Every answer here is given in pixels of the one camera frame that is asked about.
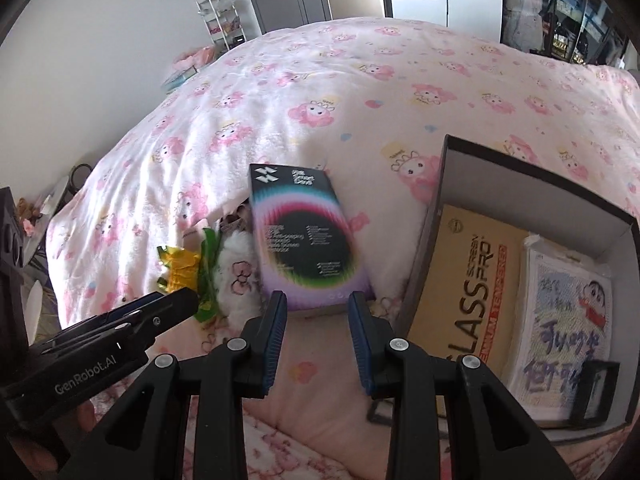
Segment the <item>person's left hand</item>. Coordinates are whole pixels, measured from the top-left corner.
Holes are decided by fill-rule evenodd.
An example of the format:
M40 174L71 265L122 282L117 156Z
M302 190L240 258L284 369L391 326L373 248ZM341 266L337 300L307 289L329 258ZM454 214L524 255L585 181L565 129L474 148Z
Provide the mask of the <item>person's left hand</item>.
M26 469L34 476L57 471L58 458L78 445L81 438L96 426L96 411L90 401L60 417L38 431L9 436L8 443Z

